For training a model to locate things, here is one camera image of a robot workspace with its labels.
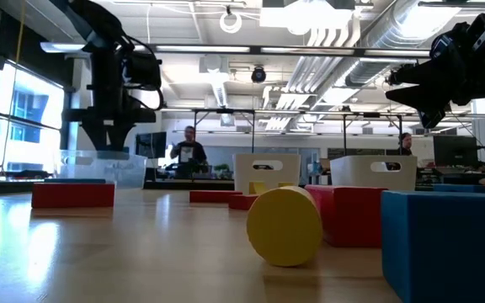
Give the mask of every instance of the yellow block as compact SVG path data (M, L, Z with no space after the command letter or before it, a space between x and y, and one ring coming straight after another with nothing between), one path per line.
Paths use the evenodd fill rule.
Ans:
M278 182L278 187L295 186L292 182Z
M265 182L250 182L250 194L262 194L267 191Z
M290 267L312 259L322 227L312 196L295 186L272 189L253 203L247 219L248 240L272 265Z

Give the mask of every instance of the red block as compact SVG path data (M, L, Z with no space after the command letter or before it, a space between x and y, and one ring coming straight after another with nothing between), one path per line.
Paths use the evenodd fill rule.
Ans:
M228 203L235 194L243 193L234 190L191 190L190 203Z
M32 208L114 207L115 184L35 183Z
M235 194L229 197L229 208L232 210L249 210L258 195Z
M307 185L317 202L324 240L334 247L381 247L381 192L386 189Z

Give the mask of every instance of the man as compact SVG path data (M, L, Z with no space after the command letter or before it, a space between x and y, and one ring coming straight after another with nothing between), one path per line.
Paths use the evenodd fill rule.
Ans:
M402 145L397 149L398 155L401 154L402 156L411 156L413 153L411 152L411 145L413 144L413 138L409 133L403 133L400 135L400 139L402 139Z
M184 141L174 146L169 156L174 159L179 157L179 163L202 164L207 160L203 146L195 141L195 129L186 126L184 129Z

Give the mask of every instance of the security camera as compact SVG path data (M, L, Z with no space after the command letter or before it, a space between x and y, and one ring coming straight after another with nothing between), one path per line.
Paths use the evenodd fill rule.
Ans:
M267 78L267 73L262 66L256 66L252 72L252 82L261 83Z

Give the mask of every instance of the wooden table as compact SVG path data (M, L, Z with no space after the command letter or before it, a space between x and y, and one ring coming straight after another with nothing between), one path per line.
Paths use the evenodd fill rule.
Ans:
M0 302L398 303L379 249L323 245L302 268L264 263L246 212L188 193L127 190L113 209L35 210L0 197Z

